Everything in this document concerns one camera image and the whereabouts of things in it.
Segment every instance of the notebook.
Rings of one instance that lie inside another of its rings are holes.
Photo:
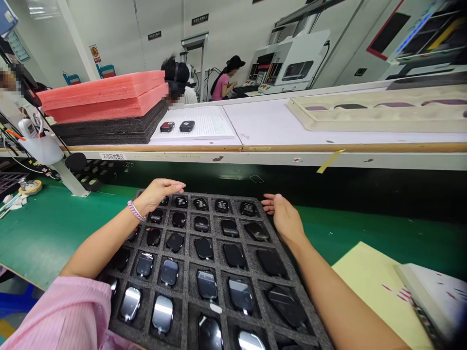
[[[194,121],[195,126],[190,132],[180,131],[184,121]],[[174,122],[171,132],[161,132],[161,125]],[[225,140],[234,139],[235,131],[225,111],[220,106],[205,106],[169,110],[157,126],[151,140],[183,141],[183,140]]]
[[[413,309],[397,261],[359,242],[332,268],[413,350],[434,349]]]

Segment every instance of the warning sign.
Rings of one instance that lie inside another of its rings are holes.
[[[101,61],[101,56],[99,56],[99,51],[97,50],[97,46],[92,45],[92,46],[89,46],[89,48],[91,49],[91,54],[92,54],[92,57],[94,58],[94,62],[99,63]]]

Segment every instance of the blue chair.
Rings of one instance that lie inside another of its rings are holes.
[[[33,298],[34,286],[28,284],[24,294],[0,293],[0,319],[11,314],[28,313],[39,299]]]

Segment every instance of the pink shirt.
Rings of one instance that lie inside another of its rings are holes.
[[[57,277],[0,349],[137,350],[107,329],[110,296],[107,283]]]
[[[222,74],[217,81],[216,87],[214,88],[213,101],[222,100],[222,86],[229,83],[229,76]]]

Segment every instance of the pink sleeve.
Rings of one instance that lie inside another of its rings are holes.
[[[99,349],[106,341],[110,296],[106,283],[57,277],[1,350]]]

